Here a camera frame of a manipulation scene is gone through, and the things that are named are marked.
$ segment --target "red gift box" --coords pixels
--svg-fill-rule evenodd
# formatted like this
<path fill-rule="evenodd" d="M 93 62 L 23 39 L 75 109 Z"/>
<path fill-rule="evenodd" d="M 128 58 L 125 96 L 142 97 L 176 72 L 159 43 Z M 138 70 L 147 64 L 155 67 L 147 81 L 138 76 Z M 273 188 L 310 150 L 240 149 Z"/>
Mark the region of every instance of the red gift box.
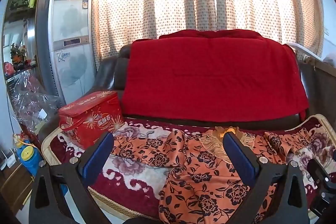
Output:
<path fill-rule="evenodd" d="M 115 91 L 97 91 L 62 107 L 59 127 L 73 143 L 86 149 L 106 131 L 117 131 L 124 124 Z"/>

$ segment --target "box lid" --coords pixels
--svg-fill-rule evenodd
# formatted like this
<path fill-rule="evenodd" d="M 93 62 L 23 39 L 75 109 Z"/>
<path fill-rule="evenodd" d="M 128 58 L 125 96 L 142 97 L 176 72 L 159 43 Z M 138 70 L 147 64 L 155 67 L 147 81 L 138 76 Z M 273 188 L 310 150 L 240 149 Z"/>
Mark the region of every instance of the box lid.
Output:
<path fill-rule="evenodd" d="M 117 97 L 116 91 L 96 91 L 91 94 L 85 95 L 79 98 L 75 102 L 72 102 L 58 110 L 59 115 L 64 115 L 68 117 L 76 117 L 83 112 L 99 105 L 102 102 L 113 99 Z"/>

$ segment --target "gold lace trim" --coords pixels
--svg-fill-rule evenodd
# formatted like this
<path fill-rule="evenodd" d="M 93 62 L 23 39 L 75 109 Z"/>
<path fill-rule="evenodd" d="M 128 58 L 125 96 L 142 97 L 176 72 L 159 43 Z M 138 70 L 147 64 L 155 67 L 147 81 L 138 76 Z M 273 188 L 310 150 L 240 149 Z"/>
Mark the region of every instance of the gold lace trim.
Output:
<path fill-rule="evenodd" d="M 199 138 L 203 147 L 215 157 L 224 160 L 228 164 L 232 164 L 223 148 L 223 136 L 227 132 L 233 132 L 244 146 L 247 146 L 251 150 L 254 146 L 255 136 L 241 132 L 239 128 L 222 128 L 216 127 L 215 130 L 208 130 L 207 135 Z"/>

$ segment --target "air conditioner logo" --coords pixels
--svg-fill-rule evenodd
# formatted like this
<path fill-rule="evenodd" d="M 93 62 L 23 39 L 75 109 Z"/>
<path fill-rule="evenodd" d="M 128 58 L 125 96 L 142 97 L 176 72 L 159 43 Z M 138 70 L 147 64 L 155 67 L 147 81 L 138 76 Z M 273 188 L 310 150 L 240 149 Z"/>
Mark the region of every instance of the air conditioner logo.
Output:
<path fill-rule="evenodd" d="M 68 56 L 70 56 L 70 53 L 69 52 L 60 52 L 60 53 L 57 53 L 57 57 L 58 57 L 58 62 L 65 62 L 65 58 L 67 58 Z"/>

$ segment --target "white floor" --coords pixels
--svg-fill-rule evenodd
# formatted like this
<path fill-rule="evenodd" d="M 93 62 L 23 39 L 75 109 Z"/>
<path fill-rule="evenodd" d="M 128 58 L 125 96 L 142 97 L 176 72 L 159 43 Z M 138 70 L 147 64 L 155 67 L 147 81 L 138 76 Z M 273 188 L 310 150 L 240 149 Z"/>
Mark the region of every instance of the white floor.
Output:
<path fill-rule="evenodd" d="M 75 221 L 77 221 L 79 224 L 85 224 L 82 216 L 80 215 L 74 200 L 72 199 L 72 196 L 70 195 L 70 192 L 68 191 L 65 195 L 65 199 L 68 203 L 68 206 L 70 208 L 70 211 L 72 213 L 72 216 Z M 22 223 L 22 224 L 28 224 L 29 223 L 29 203 L 30 203 L 30 198 L 25 204 L 25 206 L 22 208 L 22 210 L 19 210 L 18 213 L 16 214 L 16 218 Z M 110 220 L 111 223 L 113 224 L 122 224 L 124 220 L 119 219 L 108 212 L 102 210 L 103 213 L 107 216 L 107 218 Z"/>

